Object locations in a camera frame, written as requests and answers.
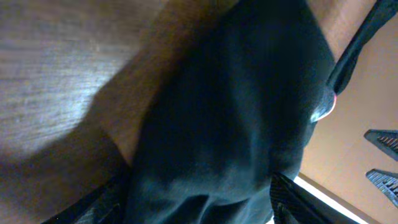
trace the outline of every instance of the wood grain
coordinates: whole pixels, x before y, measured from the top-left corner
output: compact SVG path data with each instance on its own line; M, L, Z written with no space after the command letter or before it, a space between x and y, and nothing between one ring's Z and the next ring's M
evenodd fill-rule
M0 0L0 223L42 222L131 162L159 88L236 1Z

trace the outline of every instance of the wooden floor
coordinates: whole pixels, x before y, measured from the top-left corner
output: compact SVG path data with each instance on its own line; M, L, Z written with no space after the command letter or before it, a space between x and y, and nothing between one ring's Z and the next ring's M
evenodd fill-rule
M0 0L0 223L42 222L131 161L175 62L236 1ZM333 45L309 2L336 58L373 4Z

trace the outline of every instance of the beige wall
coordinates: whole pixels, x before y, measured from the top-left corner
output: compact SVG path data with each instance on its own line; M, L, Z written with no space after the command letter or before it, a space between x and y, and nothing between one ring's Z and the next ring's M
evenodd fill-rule
M334 112L321 120L305 150L302 174L380 223L398 223L398 209L365 177L398 162L367 142L368 129L398 129L398 17L363 49Z

